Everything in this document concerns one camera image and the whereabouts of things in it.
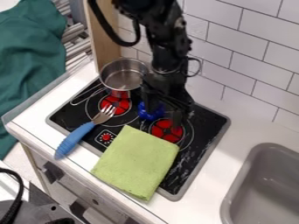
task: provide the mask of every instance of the metal fork tines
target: metal fork tines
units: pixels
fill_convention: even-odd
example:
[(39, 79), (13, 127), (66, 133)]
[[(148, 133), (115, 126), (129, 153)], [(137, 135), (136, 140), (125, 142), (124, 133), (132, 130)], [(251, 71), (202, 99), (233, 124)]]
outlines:
[(111, 117), (114, 116), (116, 111), (116, 107), (110, 105), (105, 106), (101, 112), (96, 115), (93, 119), (94, 124), (101, 124), (109, 120)]

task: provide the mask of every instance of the fork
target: fork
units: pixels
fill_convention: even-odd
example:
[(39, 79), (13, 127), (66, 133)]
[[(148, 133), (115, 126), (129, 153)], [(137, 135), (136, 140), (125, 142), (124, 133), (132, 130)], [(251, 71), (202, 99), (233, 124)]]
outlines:
[(111, 117), (114, 116), (116, 107), (110, 105), (103, 108), (99, 114), (97, 114), (91, 122), (87, 122), (79, 126), (78, 129), (74, 130), (69, 134), (65, 140), (59, 145), (55, 152), (54, 158), (61, 159), (68, 155), (75, 145), (89, 132), (95, 125), (105, 123)]

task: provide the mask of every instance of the black stovetop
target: black stovetop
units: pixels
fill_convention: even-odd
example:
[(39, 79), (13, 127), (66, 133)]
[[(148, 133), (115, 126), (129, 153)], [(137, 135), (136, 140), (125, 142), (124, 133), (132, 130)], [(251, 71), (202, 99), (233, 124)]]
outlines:
[(138, 117), (137, 106), (141, 101), (139, 91), (132, 91), (131, 100), (119, 100), (109, 96), (99, 80), (93, 82), (70, 102), (50, 116), (50, 121), (63, 130), (75, 130), (82, 123), (90, 122), (99, 113), (99, 108), (106, 104), (118, 106), (115, 117), (102, 125), (96, 126), (83, 141), (95, 149), (104, 152), (123, 125), (148, 132), (157, 137), (171, 141), (180, 147), (177, 158), (164, 178), (160, 187), (171, 195), (180, 189), (197, 167), (207, 149), (220, 135), (227, 123), (224, 116), (196, 106), (194, 116), (182, 123), (178, 129), (171, 130), (171, 121), (166, 117), (155, 122), (145, 122)]

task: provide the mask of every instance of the toy stove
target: toy stove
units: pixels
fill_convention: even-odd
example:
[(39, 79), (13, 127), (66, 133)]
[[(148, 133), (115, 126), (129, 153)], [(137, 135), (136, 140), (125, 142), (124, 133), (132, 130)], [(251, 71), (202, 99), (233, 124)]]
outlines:
[(131, 99), (119, 99), (108, 95), (100, 81), (95, 80), (50, 115), (47, 122), (67, 135), (82, 123), (90, 122), (105, 106), (114, 105), (117, 107), (115, 116), (88, 133), (83, 138), (82, 146), (100, 156), (124, 125), (177, 144), (180, 151), (158, 192), (170, 200), (179, 200), (228, 128), (228, 119), (196, 106), (194, 116), (173, 129), (167, 109), (164, 118), (154, 122), (141, 120), (137, 108), (140, 102), (139, 90), (131, 92)]

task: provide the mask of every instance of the green fabric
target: green fabric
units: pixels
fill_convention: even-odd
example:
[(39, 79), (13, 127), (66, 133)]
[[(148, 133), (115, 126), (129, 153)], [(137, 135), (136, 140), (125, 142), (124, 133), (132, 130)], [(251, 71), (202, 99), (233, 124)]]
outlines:
[[(0, 116), (65, 72), (65, 28), (50, 0), (22, 0), (0, 13)], [(15, 142), (0, 123), (0, 159)]]
[(125, 126), (91, 173), (139, 199), (150, 200), (177, 153), (177, 145)]

